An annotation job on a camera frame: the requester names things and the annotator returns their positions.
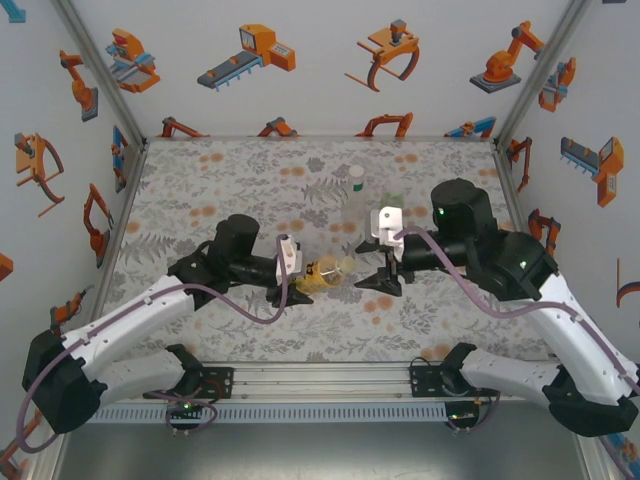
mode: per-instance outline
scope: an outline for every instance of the white wall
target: white wall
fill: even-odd
[[[0,282],[0,446],[13,438],[16,413],[24,397],[22,374],[31,339],[49,326],[49,309],[63,305],[76,292],[100,282],[89,235],[82,223],[83,205],[93,182],[118,221],[125,191],[116,195],[111,136],[117,120],[102,92],[98,117],[82,123],[80,105],[71,93],[71,76],[60,66],[59,50],[78,53],[48,1],[20,0],[27,10],[24,24],[9,24],[0,10],[0,253],[14,262],[14,272]],[[95,86],[89,70],[78,68],[87,86]],[[35,132],[56,148],[64,173],[50,182],[65,200],[38,218],[49,201],[16,174],[15,133]],[[45,155],[47,173],[53,160]],[[97,208],[94,225],[107,227]],[[96,290],[83,302],[77,320],[87,319]]]
[[[575,56],[576,76],[555,113],[533,105],[516,139],[533,140],[529,185],[520,194],[525,214],[539,208],[562,224],[556,259],[578,300],[609,339],[640,361],[640,294],[616,307],[616,258],[622,283],[640,280],[638,205],[640,202],[640,64],[629,53],[640,43],[636,19],[640,3],[594,2],[561,57]],[[597,185],[589,174],[561,159],[560,141],[568,137],[598,152],[612,136],[625,151],[617,197],[597,204]],[[519,182],[522,163],[516,164]]]
[[[524,82],[489,95],[471,85],[469,78],[484,71],[493,53],[508,47],[511,29],[525,20],[546,41],[567,2],[74,0],[74,4],[109,64],[111,57],[104,48],[115,28],[135,35],[156,57],[160,83],[143,93],[123,91],[145,135],[160,133],[161,121],[169,115],[217,135],[256,135],[278,116],[303,135],[352,135],[372,117],[408,111],[415,114],[410,135],[442,135],[465,121],[491,115],[498,122],[504,119]],[[380,93],[345,77],[344,72],[350,72],[366,78],[371,54],[356,42],[397,18],[420,38],[421,58],[413,74],[401,82],[378,73]],[[245,23],[274,29],[278,41],[296,51],[297,68],[257,69],[219,92],[199,85],[200,75],[241,50],[238,28]],[[393,67],[397,71],[405,64]],[[533,53],[523,49],[516,73],[526,79],[533,66]],[[381,133],[392,131],[395,125],[380,128]]]

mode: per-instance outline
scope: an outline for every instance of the plastic bottle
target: plastic bottle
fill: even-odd
[[[296,278],[296,287],[299,292],[307,295],[337,287],[355,269],[356,261],[351,257],[338,260],[334,255],[325,255],[307,265],[304,277]]]
[[[342,221],[352,222],[357,227],[363,228],[367,218],[367,191],[364,188],[364,168],[353,165],[349,169],[349,190],[347,200],[342,207]]]

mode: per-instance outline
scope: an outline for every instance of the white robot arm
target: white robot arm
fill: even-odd
[[[116,360],[153,331],[214,298],[263,324],[275,321],[286,306],[313,303],[287,282],[302,270],[294,238],[278,239],[277,259],[258,257],[251,253],[258,230],[251,217],[232,215],[218,224],[213,241],[178,260],[167,275],[126,304],[62,338],[51,331],[35,337],[22,382],[29,392],[23,407],[32,397],[54,432],[66,433],[118,400],[157,390],[193,394],[201,384],[202,365],[182,345],[150,357]],[[240,284],[266,287],[267,300],[278,308],[276,315],[261,320],[222,295]]]
[[[528,319],[560,360],[524,362],[460,343],[440,366],[447,391],[487,388],[515,395],[548,408],[583,436],[628,430],[638,413],[629,400],[640,390],[638,367],[580,306],[553,258],[530,235],[499,230],[486,192],[471,182],[444,182],[431,199],[435,232],[404,229],[401,209],[372,214],[371,233],[378,244],[365,243],[356,252],[380,249],[386,265],[356,286],[401,296],[399,277],[409,284],[416,271],[446,268],[485,313]],[[488,307],[456,267],[465,267],[466,279],[493,294],[507,311]]]

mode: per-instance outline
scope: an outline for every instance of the wall decal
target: wall decal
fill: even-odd
[[[629,282],[620,285],[620,259],[616,259],[616,306],[620,308],[622,299],[633,292],[640,292],[640,282]]]
[[[493,54],[487,61],[487,70],[471,77],[469,81],[487,93],[497,92],[520,83],[521,78],[513,73],[511,67],[518,60],[522,46],[525,45],[533,50],[535,59],[538,58],[542,47],[544,47],[544,42],[531,33],[530,28],[531,22],[526,21],[511,30],[513,40],[509,45],[509,49],[500,50]]]
[[[127,92],[141,93],[158,83],[155,57],[144,51],[140,40],[119,28],[112,35],[113,43],[106,51],[113,57],[109,70],[118,86]]]
[[[564,100],[569,92],[569,85],[576,74],[576,57],[571,57],[567,63],[560,62],[553,75],[549,76],[538,95],[540,107],[555,112],[556,108]]]
[[[624,149],[616,137],[611,137],[599,153],[563,137],[560,152],[575,163],[575,168],[591,173],[591,179],[598,184],[598,205],[604,208],[616,198],[618,173],[624,167]]]
[[[529,231],[536,240],[542,240],[542,229],[547,229],[547,240],[545,242],[545,248],[547,253],[553,257],[556,250],[556,240],[558,239],[558,233],[560,233],[560,225],[553,217],[543,217],[540,215],[540,210],[535,209],[529,214]]]
[[[396,137],[404,137],[407,134],[407,130],[413,122],[413,113],[409,112],[406,115],[381,115],[379,117],[372,118],[364,127],[364,130],[356,135],[356,137],[373,137],[373,131],[378,125],[383,123],[397,123],[398,129],[396,130]]]
[[[91,207],[93,207],[93,202],[98,204],[102,213],[107,217],[109,230],[105,230],[104,233],[101,233],[100,230],[95,228],[91,223]],[[89,232],[89,244],[96,254],[96,267],[100,268],[104,261],[104,255],[107,251],[109,238],[111,237],[110,229],[113,228],[113,217],[111,216],[111,212],[107,208],[107,205],[104,203],[102,195],[100,195],[100,192],[93,183],[89,184],[89,196],[84,204],[84,214],[82,219],[87,232]]]
[[[62,336],[62,331],[60,327],[62,327],[65,323],[79,314],[82,310],[82,299],[85,297],[87,292],[93,288],[93,285],[89,285],[87,288],[75,294],[75,296],[68,300],[61,307],[51,307],[49,311],[51,315],[51,323],[49,328],[54,333],[56,337]]]
[[[40,425],[40,421],[42,420],[42,412],[36,408],[35,413],[33,414],[33,418],[29,421],[29,423],[22,430],[22,434],[25,438],[29,438],[29,436],[38,428]],[[4,449],[0,449],[0,475],[2,475],[7,480],[21,480],[26,478],[23,475],[27,468],[29,467],[29,459],[24,459],[18,465],[16,460],[13,458],[14,455],[20,450],[20,446],[18,445],[18,440],[13,439],[9,445]]]
[[[124,147],[129,145],[122,132],[115,125],[113,126],[113,143],[111,144],[111,156],[113,157],[113,173],[116,175],[116,193],[127,186],[127,179],[124,176]]]
[[[64,172],[62,161],[58,156],[58,152],[53,148],[51,143],[42,138],[37,133],[25,137],[22,133],[16,133],[14,137],[14,144],[17,148],[16,151],[16,173],[22,173],[29,170],[29,176],[20,180],[16,185],[18,187],[33,180],[42,189],[47,198],[53,202],[52,205],[45,208],[38,214],[41,217],[56,205],[64,201],[64,197],[58,197],[49,188],[48,182]],[[53,161],[56,163],[58,171],[53,175],[47,177],[44,168],[44,154],[48,151],[53,157]]]
[[[240,78],[244,72],[251,73],[256,65],[260,68],[275,65],[287,72],[296,68],[296,52],[276,41],[276,32],[260,24],[240,27],[240,41],[243,50],[229,60],[213,67],[198,77],[198,83],[219,91],[221,85]]]
[[[369,87],[374,92],[380,90],[376,87],[376,75],[379,70],[383,70],[398,80],[406,80],[411,75],[411,72],[416,68],[418,59],[420,58],[420,47],[418,42],[420,39],[407,30],[407,24],[402,20],[396,20],[389,25],[389,28],[383,28],[375,33],[369,35],[369,41],[378,45],[379,48],[372,48],[363,42],[358,42],[358,46],[364,48],[367,52],[371,53],[371,68],[367,75],[367,81],[360,80],[351,73],[345,73],[351,80],[355,80],[365,87]],[[405,69],[401,73],[396,73],[385,65],[394,58],[410,54],[411,58]]]
[[[272,122],[267,122],[267,126],[258,134],[259,137],[268,137],[275,132],[280,137],[297,137],[298,132],[292,129],[284,118],[278,117]]]
[[[488,138],[491,136],[493,127],[496,124],[496,117],[487,117],[477,122],[467,122],[458,128],[454,128],[450,132],[444,134],[445,137],[468,137],[474,133],[481,133],[480,138]]]
[[[509,160],[509,166],[513,169],[513,164],[518,163],[520,160],[520,152],[524,150],[524,172],[522,173],[522,180],[518,185],[518,193],[522,191],[524,187],[529,183],[529,162],[531,160],[531,137],[525,138],[522,142],[518,143],[516,140],[511,140],[509,148],[507,148],[507,159]]]
[[[0,0],[0,5],[9,15],[9,23],[24,23],[27,21],[27,11],[18,8],[14,0]]]
[[[629,473],[631,478],[640,478],[638,447],[621,433],[607,435],[603,441],[609,442],[609,445],[613,447],[614,454],[618,455],[622,464],[627,467],[628,472],[624,473],[625,478],[629,478]]]
[[[162,133],[158,135],[161,138],[171,138],[175,131],[178,130],[190,137],[209,137],[210,135],[203,135],[200,132],[196,132],[193,128],[187,127],[184,123],[178,122],[173,117],[167,117],[162,120]]]
[[[81,118],[83,122],[88,122],[92,118],[98,116],[98,89],[87,88],[82,80],[82,77],[76,70],[79,65],[84,65],[80,55],[67,55],[64,50],[60,50],[60,65],[66,69],[73,82],[71,82],[71,92],[73,92],[73,98],[80,104]]]
[[[13,260],[0,253],[0,282],[13,273]]]

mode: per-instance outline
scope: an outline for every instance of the floral tablecloth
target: floral tablecloth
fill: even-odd
[[[429,194],[462,177],[484,188],[503,228],[511,225],[491,146],[480,142],[289,141],[239,139],[152,142],[111,278],[105,312],[139,294],[176,259],[215,236],[234,213],[261,225],[254,252],[275,255],[275,236],[293,233],[305,261],[353,254],[360,226],[341,223],[351,165],[365,168],[371,207],[384,191],[402,192],[407,223],[433,228]],[[220,302],[161,328],[131,356],[183,343],[201,361],[407,361],[441,359],[457,342],[497,354],[547,358],[522,320],[480,313],[447,275],[420,273],[402,298],[358,290],[353,282],[383,265],[378,253],[357,257],[344,286],[314,296],[271,326],[256,325]],[[264,318],[273,310],[263,289],[242,286],[229,297]]]

